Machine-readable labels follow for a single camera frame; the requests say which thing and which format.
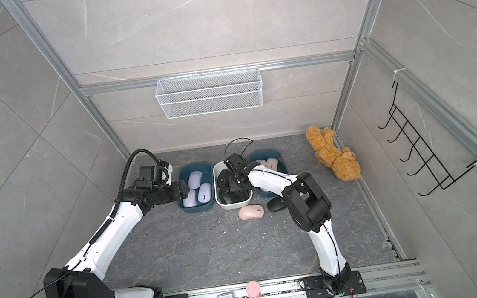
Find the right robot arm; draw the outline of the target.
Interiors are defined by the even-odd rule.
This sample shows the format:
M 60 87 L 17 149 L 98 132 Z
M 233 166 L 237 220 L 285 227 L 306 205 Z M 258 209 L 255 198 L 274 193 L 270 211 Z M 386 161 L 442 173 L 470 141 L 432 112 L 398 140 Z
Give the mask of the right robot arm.
M 323 285 L 334 296 L 342 292 L 352 269 L 334 236 L 331 201 L 315 178 L 304 172 L 290 175 L 275 171 L 236 152 L 225 155 L 224 164 L 231 173 L 228 178 L 231 193 L 262 188 L 278 196 L 278 203 L 270 204 L 269 211 L 289 211 L 291 219 L 313 242 Z

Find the purple mouse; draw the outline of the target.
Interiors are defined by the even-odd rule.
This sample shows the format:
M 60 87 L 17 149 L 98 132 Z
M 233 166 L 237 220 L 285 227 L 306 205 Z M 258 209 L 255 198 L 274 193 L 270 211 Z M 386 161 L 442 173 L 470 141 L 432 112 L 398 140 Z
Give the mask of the purple mouse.
M 209 203 L 212 199 L 212 195 L 213 195 L 213 185 L 211 185 L 211 183 L 202 183 L 200 185 L 200 187 L 198 188 L 198 202 L 200 202 L 200 204 L 206 204 L 206 203 Z
M 188 177 L 188 186 L 191 190 L 198 189 L 202 184 L 203 179 L 203 172 L 202 171 L 194 171 L 189 174 Z
M 197 196 L 196 196 L 196 190 L 190 190 L 187 194 L 187 198 L 184 198 L 182 201 L 182 205 L 184 208 L 193 208 L 196 207 L 197 205 Z

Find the black mouse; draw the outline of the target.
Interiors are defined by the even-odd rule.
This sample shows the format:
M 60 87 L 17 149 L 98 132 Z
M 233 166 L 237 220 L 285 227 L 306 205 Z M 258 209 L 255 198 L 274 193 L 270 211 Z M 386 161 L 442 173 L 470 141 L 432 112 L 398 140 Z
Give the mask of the black mouse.
M 244 183 L 241 183 L 239 179 L 231 178 L 229 180 L 230 193 L 240 193 L 247 190 Z
M 232 172 L 230 170 L 222 170 L 218 176 L 217 176 L 217 187 L 219 189 L 229 189 L 230 188 L 230 177 L 233 176 Z
M 230 190 L 221 190 L 219 193 L 219 201 L 221 204 L 229 205 L 240 201 L 239 196 L 231 193 Z
M 269 212 L 279 212 L 287 208 L 287 205 L 284 201 L 284 199 L 280 196 L 272 198 L 268 203 L 267 203 L 267 209 Z

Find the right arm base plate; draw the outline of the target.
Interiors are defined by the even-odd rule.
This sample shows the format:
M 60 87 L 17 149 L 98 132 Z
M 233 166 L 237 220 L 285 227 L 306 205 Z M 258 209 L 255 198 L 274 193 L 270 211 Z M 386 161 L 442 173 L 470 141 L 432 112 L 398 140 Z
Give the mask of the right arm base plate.
M 351 271 L 350 275 L 337 288 L 330 288 L 328 279 L 321 275 L 308 276 L 300 279 L 298 285 L 306 292 L 307 298 L 331 298 L 349 294 L 365 294 L 367 288 L 358 271 Z

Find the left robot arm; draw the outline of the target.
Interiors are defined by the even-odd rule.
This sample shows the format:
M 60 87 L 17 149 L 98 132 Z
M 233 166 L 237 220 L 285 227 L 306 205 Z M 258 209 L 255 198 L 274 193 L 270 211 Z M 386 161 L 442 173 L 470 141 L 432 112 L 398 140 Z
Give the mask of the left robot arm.
M 173 181 L 173 167 L 147 149 L 134 151 L 123 170 L 114 205 L 101 226 L 62 268 L 45 275 L 46 298 L 164 298 L 162 289 L 148 286 L 110 289 L 105 275 L 126 237 L 155 206 L 178 202 L 188 195 L 184 182 Z

